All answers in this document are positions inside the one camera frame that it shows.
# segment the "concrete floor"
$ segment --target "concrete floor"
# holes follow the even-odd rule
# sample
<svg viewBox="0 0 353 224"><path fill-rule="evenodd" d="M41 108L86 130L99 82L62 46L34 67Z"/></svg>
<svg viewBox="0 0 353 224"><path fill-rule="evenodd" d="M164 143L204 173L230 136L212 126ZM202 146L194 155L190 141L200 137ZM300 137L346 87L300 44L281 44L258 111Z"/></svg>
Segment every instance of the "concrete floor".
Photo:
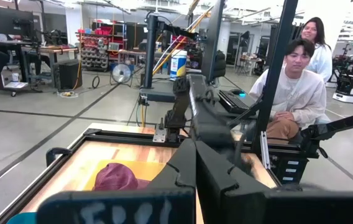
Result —
<svg viewBox="0 0 353 224"><path fill-rule="evenodd" d="M93 78L92 73L84 73L84 87L78 91L88 90ZM256 78L228 70L220 88L238 86L249 91ZM108 83L108 74L101 74L99 85L103 87L78 98L61 98L53 91L11 98L0 91L0 212L45 169L48 149L67 147L91 123L135 126L138 89ZM353 115L353 104L333 100L333 91L328 89L326 114L330 119ZM151 102L147 121L158 123L171 107L170 103ZM338 133L321 146L330 159L312 159L301 182L329 190L353 190L353 130Z"/></svg>

